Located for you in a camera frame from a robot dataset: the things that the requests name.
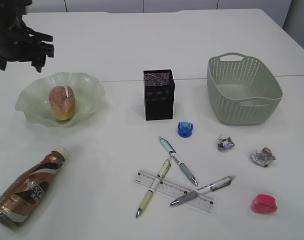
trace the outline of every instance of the pencil holder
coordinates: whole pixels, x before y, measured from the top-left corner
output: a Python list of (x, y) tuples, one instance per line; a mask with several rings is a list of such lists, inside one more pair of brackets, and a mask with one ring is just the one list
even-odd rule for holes
[(174, 80), (171, 70), (144, 71), (146, 120), (173, 118)]

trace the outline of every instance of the white wall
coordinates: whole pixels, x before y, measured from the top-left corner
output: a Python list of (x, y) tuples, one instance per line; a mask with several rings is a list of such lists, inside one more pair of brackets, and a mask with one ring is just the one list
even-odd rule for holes
[(304, 48), (304, 0), (293, 0), (284, 30)]
[(64, 0), (32, 0), (27, 7), (28, 13), (66, 12)]
[(218, 9), (261, 9), (283, 27), (292, 0), (219, 0)]
[(66, 0), (66, 5), (68, 12), (143, 12), (143, 0)]
[(217, 0), (144, 0), (145, 13), (167, 13), (182, 10), (216, 9)]

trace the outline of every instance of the crumpled paper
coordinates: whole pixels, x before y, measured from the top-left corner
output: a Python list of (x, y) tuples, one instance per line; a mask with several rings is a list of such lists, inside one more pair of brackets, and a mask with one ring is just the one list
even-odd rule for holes
[(276, 160), (272, 151), (267, 147), (263, 148), (261, 152), (258, 152), (257, 150), (252, 152), (250, 158), (255, 164), (265, 168), (269, 167), (271, 162)]
[(217, 138), (220, 142), (217, 144), (217, 148), (219, 151), (223, 151), (226, 149), (231, 149), (235, 146), (235, 144), (232, 142), (232, 139), (230, 136), (219, 136)]

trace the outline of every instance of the frosted glass bowl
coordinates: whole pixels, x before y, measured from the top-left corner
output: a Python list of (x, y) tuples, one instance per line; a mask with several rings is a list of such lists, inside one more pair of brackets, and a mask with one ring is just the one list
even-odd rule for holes
[[(67, 85), (73, 89), (76, 102), (74, 116), (65, 121), (55, 118), (48, 101), (48, 95), (52, 88), (61, 85)], [(104, 94), (104, 88), (93, 76), (85, 73), (59, 72), (35, 80), (23, 89), (17, 99), (15, 109), (24, 112), (29, 123), (69, 128), (96, 112), (98, 101)]]

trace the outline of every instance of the bottle cap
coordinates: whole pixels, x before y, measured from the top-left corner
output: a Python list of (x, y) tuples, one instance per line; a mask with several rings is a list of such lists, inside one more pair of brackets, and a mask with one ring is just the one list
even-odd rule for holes
[(70, 158), (70, 155), (68, 154), (66, 148), (63, 146), (57, 146), (56, 148), (53, 149), (53, 151), (61, 154), (63, 156), (64, 160), (68, 160)]

